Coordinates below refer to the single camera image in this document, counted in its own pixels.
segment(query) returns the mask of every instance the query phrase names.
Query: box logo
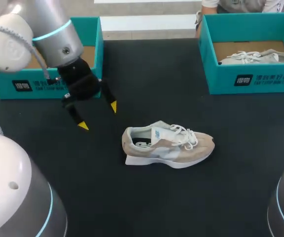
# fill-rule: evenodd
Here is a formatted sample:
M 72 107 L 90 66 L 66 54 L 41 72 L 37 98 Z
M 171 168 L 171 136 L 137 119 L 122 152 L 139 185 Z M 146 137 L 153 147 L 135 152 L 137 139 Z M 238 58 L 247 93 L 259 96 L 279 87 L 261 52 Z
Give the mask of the box logo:
M 28 80 L 13 80 L 12 82 L 15 87 L 15 90 L 18 92 L 33 90 Z
M 251 83 L 252 74 L 237 75 L 234 86 L 249 85 Z

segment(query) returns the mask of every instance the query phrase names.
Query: cable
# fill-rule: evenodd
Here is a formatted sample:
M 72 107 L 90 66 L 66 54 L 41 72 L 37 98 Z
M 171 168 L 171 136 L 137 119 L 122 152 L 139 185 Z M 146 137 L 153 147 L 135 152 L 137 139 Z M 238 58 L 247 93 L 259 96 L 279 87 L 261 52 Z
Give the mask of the cable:
M 20 42 L 22 42 L 24 44 L 24 46 L 26 47 L 26 49 L 28 49 L 29 52 L 32 53 L 35 56 L 35 58 L 37 59 L 38 63 L 41 66 L 41 69 L 43 71 L 44 77 L 47 80 L 50 79 L 50 74 L 47 70 L 47 66 L 44 64 L 44 62 L 42 61 L 40 56 L 37 54 L 35 48 L 24 37 L 22 37 L 20 34 L 18 34 L 16 32 L 14 32 L 12 29 L 9 29 L 9 28 L 3 27 L 3 26 L 0 26 L 0 32 L 11 35 L 11 36 L 15 37 L 17 40 L 19 40 Z

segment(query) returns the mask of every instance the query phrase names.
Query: yellow fingertip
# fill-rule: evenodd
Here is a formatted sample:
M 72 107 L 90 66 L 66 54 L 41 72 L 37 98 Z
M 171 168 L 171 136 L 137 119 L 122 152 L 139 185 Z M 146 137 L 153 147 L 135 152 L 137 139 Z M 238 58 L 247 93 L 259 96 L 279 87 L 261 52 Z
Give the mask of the yellow fingertip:
M 86 130 L 89 130 L 88 129 L 88 126 L 86 125 L 86 123 L 83 121 L 83 122 L 80 122 L 77 126 L 80 126 L 80 127 L 82 127 L 82 128 L 84 128 L 84 129 L 86 129 Z
M 115 100 L 115 101 L 112 102 L 110 105 L 111 105 L 111 107 L 112 107 L 114 113 L 116 113 L 116 112 L 117 112 L 117 101 Z

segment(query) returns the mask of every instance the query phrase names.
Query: person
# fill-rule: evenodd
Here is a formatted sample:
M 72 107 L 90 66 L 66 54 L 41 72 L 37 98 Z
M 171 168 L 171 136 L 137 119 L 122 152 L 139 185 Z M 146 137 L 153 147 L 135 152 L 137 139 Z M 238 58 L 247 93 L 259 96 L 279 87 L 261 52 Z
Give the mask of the person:
M 202 16 L 217 13 L 281 12 L 284 0 L 202 0 L 197 13 L 196 37 L 200 36 Z

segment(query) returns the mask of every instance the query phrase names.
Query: black table surface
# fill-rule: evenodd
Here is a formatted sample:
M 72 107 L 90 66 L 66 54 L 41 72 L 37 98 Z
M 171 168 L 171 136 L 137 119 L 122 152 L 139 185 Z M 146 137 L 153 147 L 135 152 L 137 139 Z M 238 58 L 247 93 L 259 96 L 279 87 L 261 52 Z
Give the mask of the black table surface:
M 118 101 L 0 101 L 5 135 L 61 197 L 69 237 L 269 237 L 267 204 L 284 170 L 284 93 L 209 95 L 195 39 L 106 41 L 104 77 Z M 185 169 L 126 166 L 121 135 L 158 120 L 214 137 Z

